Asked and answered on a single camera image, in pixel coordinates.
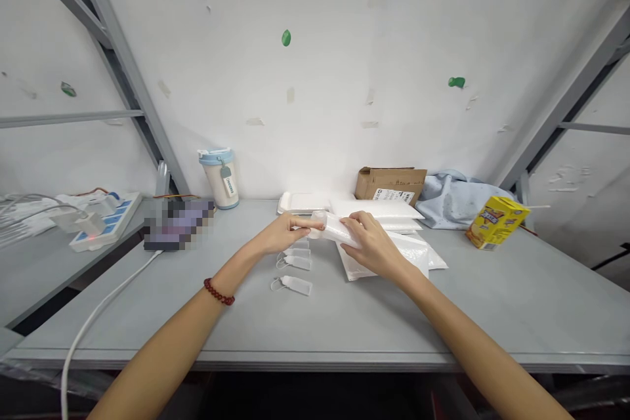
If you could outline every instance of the bubble mailer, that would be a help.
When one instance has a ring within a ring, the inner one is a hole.
[[[363,210],[376,219],[423,219],[418,210],[400,200],[330,200],[330,209],[335,215],[347,217]]]
[[[361,248],[361,246],[359,242],[352,237],[350,230],[339,221],[340,218],[337,215],[326,211],[317,211],[313,212],[311,218],[323,222],[326,228],[323,231],[311,229],[308,237],[313,239],[325,238],[337,243],[337,249],[341,255],[341,262],[346,270],[348,280],[353,281],[361,277],[375,275],[372,271],[364,268],[353,258],[349,257],[341,248],[340,243],[346,243],[356,248]],[[442,260],[435,250],[422,238],[411,238],[390,232],[387,232],[387,234],[405,259],[420,269],[426,277],[429,276],[430,268],[447,268],[444,260]]]
[[[416,221],[412,219],[377,219],[383,230],[391,231],[394,233],[400,234],[413,234],[416,231],[421,231],[422,226]]]
[[[361,248],[361,243],[354,239],[352,234],[350,234],[350,230],[339,221],[340,218],[337,215],[333,215],[327,211],[315,211],[313,215],[311,215],[311,219],[323,222],[326,228],[324,228],[323,231],[311,228],[308,234],[309,238],[313,240],[325,238],[337,243],[346,243],[349,246]]]

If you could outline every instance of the blue lid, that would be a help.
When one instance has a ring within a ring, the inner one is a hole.
[[[219,158],[223,159],[223,162],[234,161],[234,155],[230,148],[218,148],[213,150],[198,150],[199,164],[203,165],[221,165]]]

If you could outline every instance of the metal shelf frame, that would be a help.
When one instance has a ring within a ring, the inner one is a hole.
[[[184,173],[159,120],[110,0],[61,0],[61,2],[92,36],[94,45],[126,110],[0,118],[0,128],[129,118],[134,123],[156,168],[162,161],[168,167],[170,178],[167,187],[171,192],[190,194]]]
[[[530,200],[529,176],[568,129],[630,135],[628,127],[591,125],[574,121],[628,53],[630,53],[630,7],[626,9],[576,80],[558,101],[499,187],[504,190],[513,190],[517,198],[527,205]],[[531,216],[527,218],[526,226],[534,231]]]

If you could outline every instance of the brown cardboard box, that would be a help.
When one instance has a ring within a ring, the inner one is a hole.
[[[360,200],[399,199],[414,206],[426,176],[426,169],[413,167],[364,167],[356,178],[354,196]]]

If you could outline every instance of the red beaded bracelet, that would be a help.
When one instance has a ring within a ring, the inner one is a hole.
[[[207,278],[205,281],[203,281],[203,286],[208,290],[208,292],[210,292],[214,296],[214,298],[216,298],[222,304],[232,305],[235,300],[234,296],[226,297],[225,295],[221,295],[215,290],[212,285],[210,285],[211,280],[212,278]]]

